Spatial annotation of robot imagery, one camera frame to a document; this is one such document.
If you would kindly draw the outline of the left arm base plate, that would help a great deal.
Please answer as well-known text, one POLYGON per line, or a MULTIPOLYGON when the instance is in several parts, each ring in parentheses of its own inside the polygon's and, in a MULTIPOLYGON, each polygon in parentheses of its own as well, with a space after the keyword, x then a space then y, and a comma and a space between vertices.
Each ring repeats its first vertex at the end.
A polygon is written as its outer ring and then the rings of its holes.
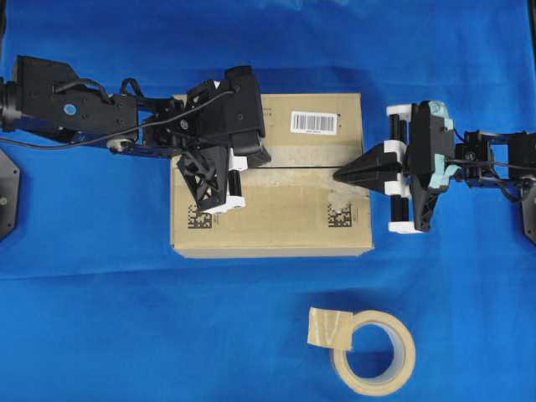
POLYGON ((20 169, 0 151, 0 239, 4 240, 17 225, 20 169))

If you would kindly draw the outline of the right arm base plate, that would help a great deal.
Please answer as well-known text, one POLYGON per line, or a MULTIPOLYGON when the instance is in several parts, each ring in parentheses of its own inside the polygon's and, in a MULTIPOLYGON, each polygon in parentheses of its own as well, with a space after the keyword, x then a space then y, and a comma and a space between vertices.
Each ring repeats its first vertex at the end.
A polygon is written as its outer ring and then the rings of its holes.
POLYGON ((523 233, 525 237, 536 245, 536 188, 532 187, 523 192, 521 210, 523 218, 523 233))

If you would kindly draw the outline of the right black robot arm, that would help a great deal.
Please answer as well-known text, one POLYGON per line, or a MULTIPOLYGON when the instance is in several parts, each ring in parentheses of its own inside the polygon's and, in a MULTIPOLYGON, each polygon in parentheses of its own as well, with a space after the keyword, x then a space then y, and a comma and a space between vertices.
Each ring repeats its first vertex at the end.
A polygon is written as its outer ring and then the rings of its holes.
POLYGON ((390 199, 389 231, 402 235, 430 231, 441 194, 451 181, 493 188, 520 204, 523 232, 535 239, 535 135, 526 131, 458 134, 446 104, 389 106, 389 139, 377 144, 333 178, 390 199))

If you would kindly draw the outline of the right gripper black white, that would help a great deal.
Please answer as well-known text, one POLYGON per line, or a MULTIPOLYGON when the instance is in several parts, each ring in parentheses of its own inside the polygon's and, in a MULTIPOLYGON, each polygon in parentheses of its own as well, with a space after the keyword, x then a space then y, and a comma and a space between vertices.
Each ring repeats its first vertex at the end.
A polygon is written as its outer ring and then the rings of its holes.
POLYGON ((390 232, 428 232, 438 198, 459 169, 448 164, 455 156, 454 122, 438 100, 389 106, 386 115, 390 139, 339 168, 333 179, 390 196, 390 232))

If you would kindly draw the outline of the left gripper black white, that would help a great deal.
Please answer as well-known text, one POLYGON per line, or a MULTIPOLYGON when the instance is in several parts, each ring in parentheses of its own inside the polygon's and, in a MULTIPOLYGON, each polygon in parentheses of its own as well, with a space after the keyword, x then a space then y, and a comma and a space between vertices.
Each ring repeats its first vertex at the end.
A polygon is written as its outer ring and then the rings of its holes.
POLYGON ((196 143, 181 155, 178 169, 200 211, 219 207, 227 199, 229 156, 235 153, 224 101, 233 94, 227 80, 219 85, 206 82, 187 93, 186 108, 199 108, 187 117, 196 143))

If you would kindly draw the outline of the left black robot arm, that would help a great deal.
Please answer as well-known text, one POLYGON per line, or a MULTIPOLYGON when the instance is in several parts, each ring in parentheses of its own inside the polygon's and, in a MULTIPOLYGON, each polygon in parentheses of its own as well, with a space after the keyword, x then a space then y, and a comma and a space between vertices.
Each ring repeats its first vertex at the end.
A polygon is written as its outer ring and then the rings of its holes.
POLYGON ((248 66, 228 69, 182 99, 151 98, 132 78, 109 94, 66 63, 20 56, 1 84, 1 128, 48 139, 54 150, 99 147, 172 159, 197 208, 210 213, 241 199, 241 170, 271 160, 260 87, 248 66))

